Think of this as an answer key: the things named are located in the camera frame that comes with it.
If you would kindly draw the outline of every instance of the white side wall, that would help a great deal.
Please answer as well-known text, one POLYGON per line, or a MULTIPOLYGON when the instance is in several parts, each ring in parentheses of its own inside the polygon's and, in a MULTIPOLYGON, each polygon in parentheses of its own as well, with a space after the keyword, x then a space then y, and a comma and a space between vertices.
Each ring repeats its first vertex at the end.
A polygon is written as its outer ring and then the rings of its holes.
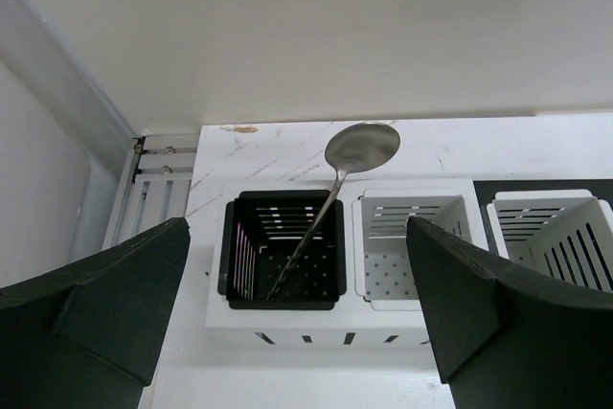
POLYGON ((69 260, 87 155, 0 61, 0 286, 69 260))

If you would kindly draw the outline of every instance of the white basket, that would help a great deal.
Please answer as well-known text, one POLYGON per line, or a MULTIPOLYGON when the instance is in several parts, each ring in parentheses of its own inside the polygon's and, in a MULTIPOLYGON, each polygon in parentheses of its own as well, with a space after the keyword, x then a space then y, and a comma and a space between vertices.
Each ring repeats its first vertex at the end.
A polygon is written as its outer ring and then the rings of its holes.
POLYGON ((406 248, 406 221, 425 217, 487 248, 472 184, 438 189, 369 189, 353 203, 357 293, 377 310, 420 310, 406 248))
MULTIPOLYGON (((440 200, 443 215, 463 216, 462 232, 473 243, 487 247, 483 222, 472 182, 469 180, 403 180, 403 181, 348 181, 339 194, 343 203, 344 234, 346 245, 347 292, 332 310, 238 310, 231 309, 224 296, 217 292, 218 273, 223 236, 223 217, 226 204, 244 191, 329 189, 330 182, 273 182, 253 181, 227 184, 220 203, 220 220, 211 272, 211 286, 207 300, 206 328, 210 333, 242 347, 379 349, 419 348, 428 344, 428 335, 419 301, 364 302, 364 253, 354 236, 361 235, 361 222, 353 222, 352 212, 360 203, 370 203, 370 198, 412 197, 440 200), (455 206, 464 211, 453 212, 455 206)), ((397 248, 392 254, 400 254, 404 239, 396 239, 397 248)))
POLYGON ((500 256, 613 292, 613 213, 606 201, 588 191, 497 193, 488 217, 500 256))

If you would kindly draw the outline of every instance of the marble surface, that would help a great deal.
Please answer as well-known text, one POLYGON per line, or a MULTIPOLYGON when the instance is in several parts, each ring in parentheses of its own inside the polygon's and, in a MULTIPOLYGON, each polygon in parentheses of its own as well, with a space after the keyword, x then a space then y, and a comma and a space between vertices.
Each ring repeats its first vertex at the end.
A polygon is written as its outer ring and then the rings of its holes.
MULTIPOLYGON (((355 178, 613 177, 613 116, 387 121, 398 155, 355 178)), ((207 273, 229 181, 326 180, 328 139, 349 122, 202 128, 187 208, 192 246, 147 408, 452 408, 430 349, 249 351, 204 329, 207 273)))

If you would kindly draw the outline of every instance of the utensil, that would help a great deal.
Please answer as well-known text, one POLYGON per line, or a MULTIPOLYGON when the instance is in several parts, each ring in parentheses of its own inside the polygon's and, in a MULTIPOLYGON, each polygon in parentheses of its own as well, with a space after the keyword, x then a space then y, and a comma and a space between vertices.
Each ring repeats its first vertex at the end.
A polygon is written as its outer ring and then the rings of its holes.
POLYGON ((341 190, 345 178, 354 172, 373 170, 387 163, 400 147, 400 135, 386 124, 366 122, 339 131, 326 146, 326 161, 336 170, 336 179, 328 198, 306 230, 294 253, 281 271, 279 278, 268 292, 270 301, 279 293, 287 276, 294 269, 305 248, 312 242, 317 228, 326 217, 330 206, 341 190))

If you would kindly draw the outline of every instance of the ladle handle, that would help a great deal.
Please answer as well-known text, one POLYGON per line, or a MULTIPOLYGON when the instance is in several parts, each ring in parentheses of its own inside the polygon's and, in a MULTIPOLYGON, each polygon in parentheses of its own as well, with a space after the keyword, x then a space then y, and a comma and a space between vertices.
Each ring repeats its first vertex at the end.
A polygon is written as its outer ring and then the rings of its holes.
POLYGON ((270 289, 270 291, 268 292, 268 295, 266 296, 267 301, 271 301, 279 293, 279 290, 281 289, 281 286, 283 286, 283 284, 285 283, 287 276, 296 267, 296 264, 305 252, 305 249, 313 241, 313 237, 315 237, 315 232, 317 232, 317 229, 319 228, 320 224, 324 220, 324 217, 326 217, 326 214, 328 213, 329 207, 332 205, 332 203, 334 203, 336 196, 338 196, 338 193, 340 192, 341 187, 343 187, 343 183, 345 182, 346 177, 347 173, 345 171, 338 170, 336 172, 336 179, 334 180, 334 185, 329 191, 329 195, 324 202, 324 206, 322 206, 322 209, 319 210, 317 216, 313 219, 308 229, 306 229, 306 233, 303 236, 303 239, 301 239, 300 243, 298 243, 298 246, 296 246, 294 253, 291 255, 289 261, 287 261, 285 267, 279 274, 279 278, 277 278, 277 281, 272 286, 272 289, 270 289))

